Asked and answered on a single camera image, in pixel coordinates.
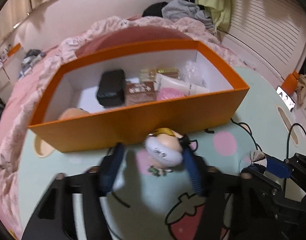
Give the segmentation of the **brown plush toy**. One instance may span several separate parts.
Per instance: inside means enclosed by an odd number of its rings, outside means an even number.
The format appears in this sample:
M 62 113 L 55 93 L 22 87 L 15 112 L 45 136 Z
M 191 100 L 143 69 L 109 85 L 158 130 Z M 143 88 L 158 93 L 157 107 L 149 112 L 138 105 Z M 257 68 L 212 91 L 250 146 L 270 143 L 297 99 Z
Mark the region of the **brown plush toy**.
M 86 116 L 89 114 L 90 113 L 88 111 L 85 111 L 81 108 L 68 108 L 60 115 L 58 120 L 71 119 L 79 116 Z

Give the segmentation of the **silver cone figurine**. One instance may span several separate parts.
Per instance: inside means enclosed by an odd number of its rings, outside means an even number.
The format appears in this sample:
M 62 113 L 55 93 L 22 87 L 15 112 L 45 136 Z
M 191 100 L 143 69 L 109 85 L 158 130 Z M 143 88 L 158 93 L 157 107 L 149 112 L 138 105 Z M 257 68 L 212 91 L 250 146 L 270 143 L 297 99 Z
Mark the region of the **silver cone figurine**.
M 267 167 L 266 155 L 260 150 L 254 150 L 246 154 L 240 160 L 240 165 L 239 165 L 240 172 L 243 169 L 250 167 L 250 166 L 258 166 L 259 168 L 264 168 L 265 170 Z

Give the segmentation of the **orange bottle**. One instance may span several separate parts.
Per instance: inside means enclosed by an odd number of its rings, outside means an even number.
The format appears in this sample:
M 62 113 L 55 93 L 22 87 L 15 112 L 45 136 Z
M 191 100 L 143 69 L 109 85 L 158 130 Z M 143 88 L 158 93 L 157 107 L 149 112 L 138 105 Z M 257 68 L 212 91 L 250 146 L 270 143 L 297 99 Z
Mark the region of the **orange bottle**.
M 284 82 L 282 83 L 282 89 L 288 94 L 288 95 L 292 95 L 295 92 L 295 89 L 297 87 L 298 84 L 298 79 L 299 79 L 299 74 L 297 71 L 293 71 L 292 73 L 290 73 L 286 79 L 284 80 Z

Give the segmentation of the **pink round item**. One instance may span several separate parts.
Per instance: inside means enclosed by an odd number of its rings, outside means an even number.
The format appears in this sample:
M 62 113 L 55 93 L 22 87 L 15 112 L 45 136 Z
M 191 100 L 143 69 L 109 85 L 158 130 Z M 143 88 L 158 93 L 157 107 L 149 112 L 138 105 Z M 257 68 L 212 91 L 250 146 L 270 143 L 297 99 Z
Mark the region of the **pink round item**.
M 157 92 L 157 101 L 164 101 L 164 100 L 171 100 L 171 99 L 178 99 L 183 98 L 185 95 L 174 88 L 161 88 L 159 92 Z

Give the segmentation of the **pink floral duvet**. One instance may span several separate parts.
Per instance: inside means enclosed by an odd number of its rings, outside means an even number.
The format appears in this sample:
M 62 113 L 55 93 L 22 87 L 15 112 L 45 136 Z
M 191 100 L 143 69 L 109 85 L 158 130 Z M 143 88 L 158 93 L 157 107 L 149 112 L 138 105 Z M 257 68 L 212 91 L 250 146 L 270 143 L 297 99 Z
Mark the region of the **pink floral duvet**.
M 19 215 L 18 169 L 27 126 L 36 104 L 59 67 L 77 58 L 76 50 L 97 37 L 130 27 L 176 30 L 203 42 L 232 67 L 246 66 L 234 52 L 222 46 L 201 22 L 188 17 L 171 21 L 156 16 L 112 16 L 95 22 L 87 31 L 66 38 L 51 49 L 29 76 L 16 82 L 0 120 L 0 220 L 14 238 L 21 239 L 23 234 Z

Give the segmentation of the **brown printed carton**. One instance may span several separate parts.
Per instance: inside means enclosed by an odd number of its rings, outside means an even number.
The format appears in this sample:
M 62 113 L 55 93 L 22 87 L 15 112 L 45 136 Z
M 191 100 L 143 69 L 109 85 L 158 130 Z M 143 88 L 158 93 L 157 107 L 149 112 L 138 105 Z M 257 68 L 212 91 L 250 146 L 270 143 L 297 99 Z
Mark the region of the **brown printed carton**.
M 128 83 L 125 91 L 125 105 L 137 105 L 156 101 L 156 92 L 152 81 Z

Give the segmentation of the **white bedside cabinet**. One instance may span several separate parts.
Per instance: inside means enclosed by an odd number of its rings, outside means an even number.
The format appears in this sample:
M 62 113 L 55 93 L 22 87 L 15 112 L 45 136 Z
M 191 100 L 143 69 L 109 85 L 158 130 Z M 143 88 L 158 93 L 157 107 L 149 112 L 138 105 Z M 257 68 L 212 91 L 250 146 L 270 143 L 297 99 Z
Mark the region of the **white bedside cabinet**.
M 12 92 L 13 85 L 10 70 L 9 63 L 5 63 L 0 68 L 0 97 L 8 97 Z

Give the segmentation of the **clear perfume bottle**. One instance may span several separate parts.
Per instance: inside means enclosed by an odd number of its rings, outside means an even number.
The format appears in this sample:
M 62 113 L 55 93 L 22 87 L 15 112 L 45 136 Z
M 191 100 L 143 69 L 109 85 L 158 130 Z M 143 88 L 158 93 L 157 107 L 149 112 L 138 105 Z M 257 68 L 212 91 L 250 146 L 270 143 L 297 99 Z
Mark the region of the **clear perfume bottle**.
M 140 82 L 154 81 L 157 74 L 166 75 L 178 79 L 179 70 L 177 68 L 150 68 L 143 69 L 139 72 Z

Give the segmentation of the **grey hoodie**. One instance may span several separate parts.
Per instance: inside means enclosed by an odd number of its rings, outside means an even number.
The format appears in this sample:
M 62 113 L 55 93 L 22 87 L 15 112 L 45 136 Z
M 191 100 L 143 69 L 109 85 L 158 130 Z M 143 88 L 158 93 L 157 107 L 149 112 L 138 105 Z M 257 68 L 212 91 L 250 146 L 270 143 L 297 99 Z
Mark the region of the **grey hoodie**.
M 187 0 L 173 0 L 167 3 L 161 9 L 161 14 L 163 18 L 172 21 L 185 17 L 192 18 L 202 22 L 209 31 L 215 31 L 210 12 Z

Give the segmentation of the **orange cardboard box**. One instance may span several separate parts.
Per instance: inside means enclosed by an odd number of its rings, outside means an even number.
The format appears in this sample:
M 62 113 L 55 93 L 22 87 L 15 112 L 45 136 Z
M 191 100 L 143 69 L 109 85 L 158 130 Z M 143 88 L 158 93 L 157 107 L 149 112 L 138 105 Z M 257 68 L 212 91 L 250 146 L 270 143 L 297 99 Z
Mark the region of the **orange cardboard box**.
M 159 128 L 187 134 L 225 124 L 248 90 L 202 42 L 128 43 L 63 64 L 28 127 L 62 153 L 139 144 Z

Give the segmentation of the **blonde doll figurine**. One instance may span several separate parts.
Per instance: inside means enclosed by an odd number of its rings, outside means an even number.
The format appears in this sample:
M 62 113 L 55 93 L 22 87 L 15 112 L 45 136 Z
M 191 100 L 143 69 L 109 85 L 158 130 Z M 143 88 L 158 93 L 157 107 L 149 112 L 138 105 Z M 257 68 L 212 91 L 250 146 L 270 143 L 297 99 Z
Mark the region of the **blonde doll figurine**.
M 170 128 L 159 128 L 144 140 L 144 148 L 149 155 L 148 172 L 160 177 L 172 172 L 183 162 L 183 151 L 191 148 L 191 140 Z

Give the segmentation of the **white cream tube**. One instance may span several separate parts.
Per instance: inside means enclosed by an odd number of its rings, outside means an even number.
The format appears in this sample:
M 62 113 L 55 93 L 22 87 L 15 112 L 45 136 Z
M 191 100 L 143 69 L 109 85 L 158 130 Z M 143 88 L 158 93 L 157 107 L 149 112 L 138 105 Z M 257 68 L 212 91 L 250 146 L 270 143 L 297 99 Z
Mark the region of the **white cream tube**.
M 163 74 L 156 75 L 154 87 L 158 92 L 160 92 L 163 88 L 175 89 L 182 92 L 185 96 L 206 94 L 210 92 L 208 88 L 197 86 L 189 82 L 184 82 L 182 80 L 168 77 Z

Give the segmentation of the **black pouch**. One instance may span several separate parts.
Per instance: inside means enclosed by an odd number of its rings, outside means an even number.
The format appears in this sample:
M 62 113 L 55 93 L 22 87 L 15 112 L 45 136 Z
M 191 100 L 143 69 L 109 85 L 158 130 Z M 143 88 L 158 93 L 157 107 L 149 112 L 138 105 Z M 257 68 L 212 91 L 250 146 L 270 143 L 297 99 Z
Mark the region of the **black pouch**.
M 105 108 L 121 106 L 125 102 L 126 79 L 122 69 L 103 72 L 96 93 L 100 105 Z

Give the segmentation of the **black garment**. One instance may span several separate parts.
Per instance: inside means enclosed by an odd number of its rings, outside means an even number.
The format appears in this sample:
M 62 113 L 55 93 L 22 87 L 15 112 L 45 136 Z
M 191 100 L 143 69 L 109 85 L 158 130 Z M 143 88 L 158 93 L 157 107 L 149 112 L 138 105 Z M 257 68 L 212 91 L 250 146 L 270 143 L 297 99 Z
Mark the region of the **black garment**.
M 159 2 L 150 5 L 147 7 L 142 16 L 147 17 L 147 16 L 154 16 L 154 17 L 163 17 L 161 10 L 167 5 L 167 2 Z

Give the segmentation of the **clear plastic wrap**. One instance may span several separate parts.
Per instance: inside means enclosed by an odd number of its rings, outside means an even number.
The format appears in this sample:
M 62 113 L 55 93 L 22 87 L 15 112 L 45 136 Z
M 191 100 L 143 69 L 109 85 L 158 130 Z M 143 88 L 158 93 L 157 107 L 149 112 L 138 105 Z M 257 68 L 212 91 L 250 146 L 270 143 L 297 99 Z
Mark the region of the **clear plastic wrap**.
M 194 85 L 206 88 L 206 82 L 201 73 L 200 67 L 196 62 L 186 61 L 185 65 L 180 69 L 180 78 Z

